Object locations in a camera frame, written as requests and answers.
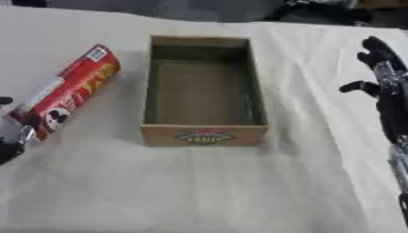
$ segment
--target box label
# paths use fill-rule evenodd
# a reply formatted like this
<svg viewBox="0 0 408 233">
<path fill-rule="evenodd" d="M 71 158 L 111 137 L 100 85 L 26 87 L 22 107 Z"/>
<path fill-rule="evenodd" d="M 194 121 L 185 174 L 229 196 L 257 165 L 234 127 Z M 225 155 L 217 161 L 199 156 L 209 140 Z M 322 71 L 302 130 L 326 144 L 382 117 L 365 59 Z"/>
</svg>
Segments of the box label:
<svg viewBox="0 0 408 233">
<path fill-rule="evenodd" d="M 199 146 L 214 145 L 221 141 L 231 140 L 233 135 L 218 130 L 198 130 L 177 136 L 177 139 L 187 141 Z"/>
</svg>

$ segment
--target pringles can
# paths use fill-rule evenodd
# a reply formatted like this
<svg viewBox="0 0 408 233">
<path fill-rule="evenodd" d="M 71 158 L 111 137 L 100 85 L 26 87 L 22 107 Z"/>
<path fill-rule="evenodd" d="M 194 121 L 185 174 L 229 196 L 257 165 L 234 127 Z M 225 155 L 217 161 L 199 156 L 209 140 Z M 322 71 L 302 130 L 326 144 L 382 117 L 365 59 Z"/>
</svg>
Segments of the pringles can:
<svg viewBox="0 0 408 233">
<path fill-rule="evenodd" d="M 24 103 L 2 117 L 0 165 L 22 154 L 32 141 L 57 131 L 120 69 L 113 53 L 95 45 Z"/>
</svg>

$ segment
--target white fabric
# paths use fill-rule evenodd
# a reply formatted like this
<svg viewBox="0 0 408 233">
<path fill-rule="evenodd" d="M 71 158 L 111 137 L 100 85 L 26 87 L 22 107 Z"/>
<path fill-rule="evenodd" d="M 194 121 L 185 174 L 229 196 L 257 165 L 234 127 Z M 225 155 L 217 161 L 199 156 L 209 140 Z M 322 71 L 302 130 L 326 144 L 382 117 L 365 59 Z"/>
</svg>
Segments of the white fabric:
<svg viewBox="0 0 408 233">
<path fill-rule="evenodd" d="M 355 58 L 369 35 L 408 61 L 400 30 L 0 7 L 0 31 L 0 94 L 16 102 L 95 43 L 122 64 L 62 130 L 0 167 L 1 232 L 406 230 L 374 100 L 338 92 L 374 79 Z M 270 121 L 264 143 L 144 147 L 150 35 L 249 37 Z"/>
</svg>

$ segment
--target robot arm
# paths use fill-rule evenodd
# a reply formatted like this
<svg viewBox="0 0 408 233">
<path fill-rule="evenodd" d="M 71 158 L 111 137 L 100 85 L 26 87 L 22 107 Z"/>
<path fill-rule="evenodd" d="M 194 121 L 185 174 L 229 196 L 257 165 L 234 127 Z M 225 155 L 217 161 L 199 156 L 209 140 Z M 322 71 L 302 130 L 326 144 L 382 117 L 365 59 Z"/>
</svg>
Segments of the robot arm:
<svg viewBox="0 0 408 233">
<path fill-rule="evenodd" d="M 0 109 L 13 102 L 12 97 L 0 96 Z M 0 137 L 0 165 L 12 160 L 24 152 L 24 143 L 22 140 L 18 142 L 7 142 Z"/>
<path fill-rule="evenodd" d="M 359 53 L 357 58 L 374 72 L 378 84 L 357 81 L 340 91 L 361 90 L 377 99 L 382 131 L 393 145 L 389 163 L 402 191 L 399 203 L 408 226 L 408 70 L 380 39 L 371 36 L 362 46 L 369 53 Z"/>
</svg>

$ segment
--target table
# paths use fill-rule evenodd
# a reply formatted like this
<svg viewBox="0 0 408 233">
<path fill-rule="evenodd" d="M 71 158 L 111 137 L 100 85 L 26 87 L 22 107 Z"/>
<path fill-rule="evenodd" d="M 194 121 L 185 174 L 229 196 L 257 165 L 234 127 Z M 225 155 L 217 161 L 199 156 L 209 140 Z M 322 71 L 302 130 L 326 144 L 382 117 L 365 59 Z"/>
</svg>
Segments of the table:
<svg viewBox="0 0 408 233">
<path fill-rule="evenodd" d="M 41 146 L 0 167 L 14 232 L 405 232 L 374 100 L 355 55 L 369 35 L 408 60 L 403 31 L 217 24 L 0 7 L 2 96 L 16 102 L 95 43 L 122 71 Z M 145 147 L 150 35 L 249 37 L 270 131 L 259 147 Z"/>
</svg>

